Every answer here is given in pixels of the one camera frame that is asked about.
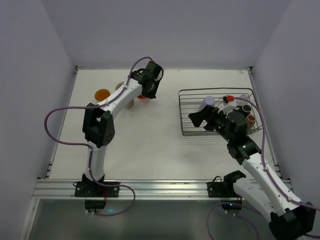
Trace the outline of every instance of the black mounting plate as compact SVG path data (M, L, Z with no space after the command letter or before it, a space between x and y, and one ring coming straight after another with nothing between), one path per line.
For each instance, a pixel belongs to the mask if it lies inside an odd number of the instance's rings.
M104 181L104 184L107 185L119 185L118 181ZM74 196L78 198L117 198L119 196L119 187L99 187L97 190L92 190L82 182L76 182Z
M206 183L206 189L208 191L209 198L238 198L239 195L235 193L228 193L226 191L221 191L224 189L222 181L209 181Z

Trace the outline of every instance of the cable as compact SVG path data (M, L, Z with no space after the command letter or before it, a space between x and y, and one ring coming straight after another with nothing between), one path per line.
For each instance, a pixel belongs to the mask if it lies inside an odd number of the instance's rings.
M234 202L229 202L229 201L222 201L222 202L218 202L216 203L215 205L213 205L213 207L210 209L209 213L207 214L206 216L206 229L208 231L208 234L211 238L211 240L215 240L214 236L212 235L211 231L210 231L210 227L209 227L209 220L210 220L210 215L212 213L212 211L217 207L217 206L220 206L220 205L223 205L223 204L232 204L232 205L235 205L235 206L238 206L238 207L242 207L242 208L245 208L245 209L248 209L250 211L253 211L255 212L256 214L260 214L260 212L258 212L256 209L252 208L252 207L249 207L249 206L246 206L246 205L242 205L242 204L238 204L238 203L234 203ZM241 216L241 215L237 215L237 214L233 214L231 212L227 212L227 214L230 214L230 215L233 215L237 218L240 218L240 219L243 219L245 221L247 221L255 230L256 232L256 239L259 240L260 239L260 235L259 235L259 232L258 232L258 229L257 227L255 226L255 224L250 221L248 218L244 217L244 216Z
M130 81L130 78L131 78L131 74L135 68L135 66L141 62L142 60L145 60L145 59L149 59L150 61L153 61L153 59L149 56L145 56L145 57L142 57L140 59L138 59L131 67L130 69L130 72L129 72L129 75L127 77L127 80L125 82L125 85L128 85L129 84L129 81ZM108 185L108 184L103 184L103 183L100 183L98 182L93 174L92 174L92 170L91 170L91 162L92 162L92 155L93 155L93 148L92 146L90 146L89 144L87 143L81 143L81 142L66 142L66 141L61 141L59 139L57 139L56 137L54 137L50 132L49 132L49 129L48 129L48 118L50 117L51 114L57 112L57 111L60 111L60 110L67 110L67 109L83 109L83 110L86 110L86 109L99 109L99 108L102 108L102 107L105 107L107 106L108 104L111 104L112 102L114 102L116 99L118 99L123 93L124 91L126 90L125 87L123 87L123 89L119 92L118 95L116 95L113 99L109 100L107 103L105 104L102 104L102 105L95 105L95 106L66 106L66 107L58 107L58 108L55 108L53 110L51 110L44 118L44 130L46 132L46 134L55 142L59 143L59 144L63 144L63 145L69 145L69 146L85 146L85 147L88 147L90 149L90 154L89 154L89 161L88 161L88 168L89 168L89 174L92 178L92 180L98 184L99 186L102 186L102 187L116 187L116 188L120 188L120 187L124 187L124 188L127 188L129 189L132 193L133 193L133 200L131 202L131 204L125 208L124 210L121 210L119 212L115 212L115 213L110 213L110 214L103 214L103 213L94 213L94 215L97 215L97 216L102 216L102 217L111 217L111 216L116 216L116 215L120 215L120 214L123 214L124 212L128 211L132 206L133 204L135 203L136 201L136 193L135 191L130 187L130 186L127 186L127 185L124 185L124 184L118 184L118 185Z
M266 160L265 160L265 141L266 141L266 124L265 124L265 119L262 115L261 110L257 107L257 105L255 105L252 101L242 98L242 97L234 97L234 99L239 99L239 100L243 100L249 104L251 104L256 111L258 112L261 122L262 122L262 146L261 146L261 161L262 161L262 165L264 168L266 168ZM316 211L320 211L320 207L317 206L311 206L308 204L305 204L303 202L298 202L295 201L293 199L290 199L289 196L281 189L281 187L277 184L277 182L275 181L275 179L272 177L270 171L268 169L265 170L266 174L268 175L268 177L270 178L271 182L274 184L274 186L278 189L278 191L288 200L291 201L294 204L306 207L306 208L310 208L310 209L314 209ZM317 235L309 235L310 238L315 238L315 239L320 239L320 236Z

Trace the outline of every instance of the metal dish rack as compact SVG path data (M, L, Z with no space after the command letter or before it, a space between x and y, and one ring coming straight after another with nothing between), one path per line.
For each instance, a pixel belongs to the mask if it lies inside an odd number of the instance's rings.
M179 93L179 111L180 111L180 123L183 136L219 136L216 131L206 131L204 126L207 124L205 121L200 127L194 127L193 123L189 119L188 115L198 111L199 106L203 99L207 96L211 96L215 100L215 106L217 108L223 106L222 97L225 95L232 95L234 97L240 97L240 95L246 95L249 100L256 103L254 91L251 88L234 88L234 87L218 87L218 88L197 88L197 89L183 89ZM252 107L252 112L255 116L255 123L248 134L253 134L262 129L261 119L259 114Z

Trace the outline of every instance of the purple cable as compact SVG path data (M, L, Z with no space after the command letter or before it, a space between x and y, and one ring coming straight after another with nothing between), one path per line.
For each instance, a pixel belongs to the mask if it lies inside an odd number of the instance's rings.
M140 58L139 60L137 60L131 67L130 69L130 72L129 72L129 75L128 75L128 78L125 82L125 85L128 85L129 84L129 81L130 81L130 78L131 78L131 74L135 68L135 66L142 60L144 59L149 59L150 61L153 61L153 59L149 56L145 56L145 57L142 57ZM120 215L120 214L123 214L124 212L128 211L132 206L133 204L135 203L135 200L136 200L136 193L135 191L130 187L130 186L127 186L127 185L123 185L123 184L118 184L118 185L108 185L108 184L103 184L103 183L100 183L98 182L93 174L92 174L92 171L91 171L91 162L92 162L92 154L93 154L93 148L87 144L87 143L80 143L80 142L66 142L66 141L61 141L57 138L55 138L50 132L49 132L49 129L48 129L48 118L51 114L53 114L54 112L57 112L57 111L60 111L60 110L67 110L67 109L98 109L98 108L102 108L102 107L105 107L107 106L108 104L111 104L112 102L114 102L116 99L118 99L125 91L125 87L123 87L123 89L121 90L121 92L119 92L119 94L117 96L115 96L113 99L111 99L110 101L108 101L107 103L105 104L102 104L102 105L95 105L95 106L66 106L66 107L58 107L58 108L55 108L53 110L51 110L44 118L44 130L46 132L46 134L55 142L59 143L59 144L64 144L64 145L70 145L70 146L85 146L85 147L88 147L89 149L91 149L90 151L90 154L89 154L89 161L88 161L88 168L89 168L89 174L92 178L92 180L98 184L99 186L102 186L102 187L117 187L117 188L120 188L120 187L124 187L124 188L127 188L129 189L132 193L133 193L133 200L131 202L131 204L125 208L124 210L122 211L119 211L119 212L115 212L115 213L110 213L110 214L103 214L103 213L94 213L94 215L97 215L97 216L102 216L102 217L111 217L111 216L116 216L116 215Z
M234 203L234 202L229 202L229 201L222 201L222 202L218 202L216 203L215 205L213 205L213 207L210 209L208 215L206 216L206 229L208 231L208 234L211 238L211 240L215 240L214 236L212 235L211 231L210 231L210 227L209 227L209 219L210 219L210 215L212 213L212 211L217 207L217 206L220 206L220 205L223 205L223 204L233 204L235 206L238 206L238 207L242 207L242 208L245 208L245 209L248 209L250 211L253 211L255 212L256 214L260 214L256 209L252 208L252 207L249 207L249 206L246 206L246 205L242 205L242 204L238 204L238 203ZM244 216L241 216L241 215L235 215L237 218L240 218L240 219L243 219L245 221L247 221L255 230L256 232L256 239L259 240L260 239L260 235L259 235L259 232L258 232L258 229L257 227L254 225L254 223L249 220L248 218L244 217Z
M265 141L266 141L266 124L265 124L265 119L262 115L262 112L260 111L260 109L250 100L247 100L245 98L242 98L242 97L234 97L234 99L239 99L239 100L243 100L249 104L251 104L258 112L259 116L260 116L260 119L261 119L261 122L262 122L262 146L261 146L261 161L262 161L262 165L263 167L265 168L266 167L266 161L265 161ZM277 184L277 182L275 181L275 179L272 177L271 173L269 172L269 170L266 170L265 171L266 174L268 175L268 177L270 178L270 180L272 181L272 183L274 184L274 186L278 189L278 191L286 198L288 199L288 195L281 189L281 187ZM292 203L294 204L297 204L297 205L300 205L300 206L304 206L306 208L310 208L310 209L314 209L314 210L317 210L317 211L320 211L320 207L317 207L317 206L311 206L311 205L308 205L308 204L305 204L303 202L298 202L298 201L295 201L293 199L290 200ZM317 235L308 235L307 237L310 237L310 238L315 238L315 239L320 239L320 236L317 236Z

